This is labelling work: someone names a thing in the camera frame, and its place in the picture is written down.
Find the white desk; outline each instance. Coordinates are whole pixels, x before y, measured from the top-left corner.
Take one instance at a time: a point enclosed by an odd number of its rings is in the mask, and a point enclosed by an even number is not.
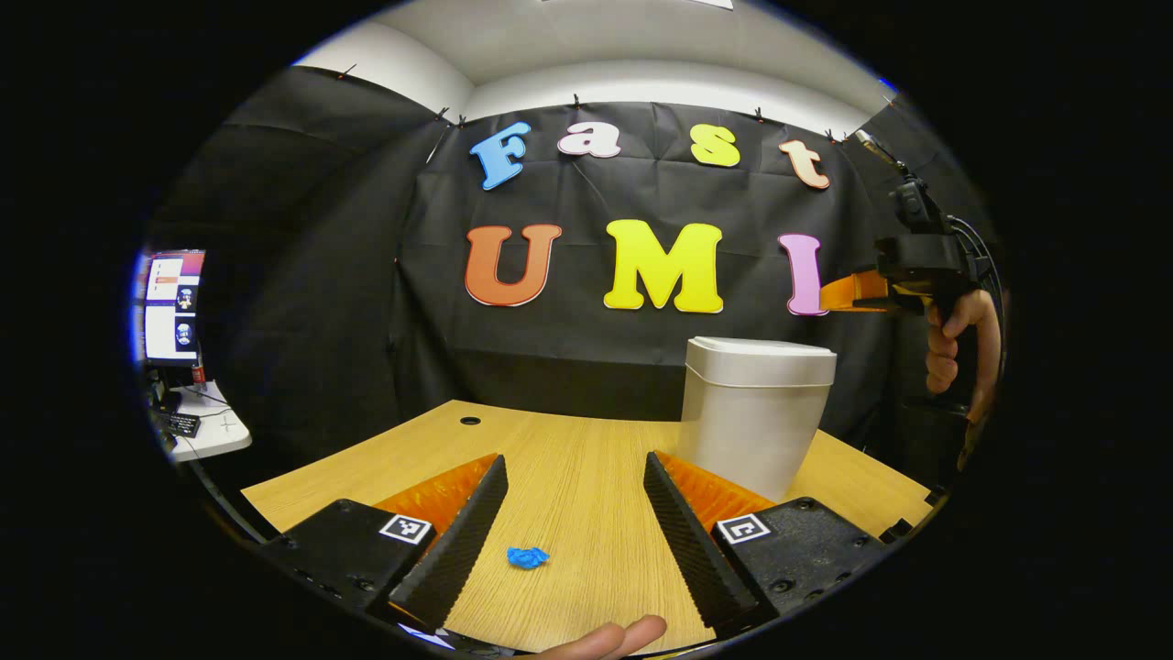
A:
[[[171,461],[182,463],[197,458],[208,458],[238,449],[244,449],[252,444],[252,437],[245,429],[240,419],[236,416],[232,408],[215,400],[228,401],[216,387],[215,381],[208,382],[208,392],[196,393],[187,388],[179,389],[179,413],[183,415],[195,415],[199,420],[199,430],[195,438],[183,436],[175,437],[175,449],[171,450]]]

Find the white bin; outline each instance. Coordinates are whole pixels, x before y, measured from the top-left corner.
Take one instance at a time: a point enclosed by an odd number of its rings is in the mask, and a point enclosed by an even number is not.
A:
[[[696,338],[676,455],[775,503],[806,458],[835,381],[819,347]]]

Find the cable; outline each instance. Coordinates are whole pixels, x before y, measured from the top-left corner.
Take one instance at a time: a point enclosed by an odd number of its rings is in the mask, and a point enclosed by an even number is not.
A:
[[[985,256],[990,257],[990,268],[994,271],[994,285],[998,287],[998,292],[1001,293],[1001,291],[1002,291],[1002,277],[998,275],[998,265],[996,263],[994,263],[994,253],[990,251],[990,247],[985,244],[985,240],[982,239],[982,234],[978,233],[977,229],[974,229],[974,226],[970,223],[965,222],[964,219],[962,219],[960,217],[956,217],[956,216],[951,216],[951,215],[948,216],[948,217],[949,217],[950,222],[957,222],[962,226],[964,226],[965,229],[968,229],[970,231],[970,233],[974,234],[974,238],[977,238],[977,241],[981,243],[982,250],[985,252]]]
[[[218,403],[222,403],[224,406],[228,406],[226,401],[218,400],[218,399],[216,399],[216,397],[213,397],[211,395],[205,395],[205,394],[201,393],[199,390],[192,390],[191,388],[189,388],[187,386],[184,386],[183,389],[187,390],[187,392],[189,392],[189,393],[191,393],[191,394],[194,394],[194,395],[196,395],[197,397],[203,397],[205,400],[212,400],[213,402],[218,402]]]
[[[209,413],[208,415],[197,415],[196,417],[198,417],[199,420],[203,420],[204,417],[216,417],[217,415],[224,415],[225,413],[232,413],[232,409],[231,408],[225,408],[224,410],[222,410],[219,413]]]

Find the container lid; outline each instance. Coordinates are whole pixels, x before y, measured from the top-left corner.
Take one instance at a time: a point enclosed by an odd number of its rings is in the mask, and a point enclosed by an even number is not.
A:
[[[714,386],[795,388],[834,383],[835,359],[828,349],[791,342],[693,338],[684,363]]]

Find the black backdrop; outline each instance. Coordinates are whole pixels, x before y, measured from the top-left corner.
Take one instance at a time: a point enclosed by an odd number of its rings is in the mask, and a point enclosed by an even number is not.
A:
[[[522,171],[483,190],[469,149],[523,121]],[[601,121],[619,129],[618,156],[571,156],[557,149],[565,129]],[[690,152],[697,123],[728,128],[741,158],[732,168]],[[832,181],[818,190],[794,173],[778,145],[801,140],[821,154]],[[879,314],[795,315],[782,233],[819,238],[823,281],[874,259],[870,206],[854,168],[826,137],[738,113],[664,103],[586,103],[520,110],[450,131],[416,184],[399,270],[408,293],[396,327],[399,377],[420,382],[405,408],[423,413],[449,399],[542,413],[628,420],[680,419],[684,353],[694,336],[782,340],[839,354],[822,428],[862,443],[888,370],[890,320]],[[615,275],[609,222],[646,222],[665,251],[689,223],[718,226],[719,313],[613,309],[603,295]],[[465,290],[469,229],[504,225],[499,277],[521,278],[528,241],[521,230],[554,223],[549,279],[534,300],[488,306]],[[645,291],[643,284],[639,290]],[[413,332],[422,326],[422,332]],[[418,377],[428,373],[442,375]]]
[[[517,121],[533,127],[517,158],[522,172],[486,191],[469,149]],[[583,121],[616,125],[619,156],[561,152],[557,141]],[[696,161],[689,130],[697,123],[732,130],[737,165]],[[996,244],[972,184],[915,110],[886,107],[863,128]],[[820,154],[827,189],[795,176],[778,149],[791,140]],[[789,258],[778,244],[782,233],[815,236],[821,281],[846,275],[874,259],[875,238],[906,231],[887,200],[897,182],[855,141],[740,113],[585,103],[453,125],[393,90],[291,67],[201,147],[164,195],[150,241],[209,251],[199,328],[208,373],[255,438],[248,457],[215,463],[235,471],[233,487],[453,399],[679,420],[684,349],[699,335],[835,352],[820,428],[933,485],[940,457],[958,448],[934,420],[897,403],[924,394],[923,318],[791,313]],[[665,251],[685,224],[720,227],[725,308],[608,308],[616,245],[605,226],[621,218],[647,222]],[[474,300],[463,284],[468,230],[513,230],[497,265],[500,279],[513,281],[526,266],[521,230],[538,223],[563,231],[542,294],[514,307]]]

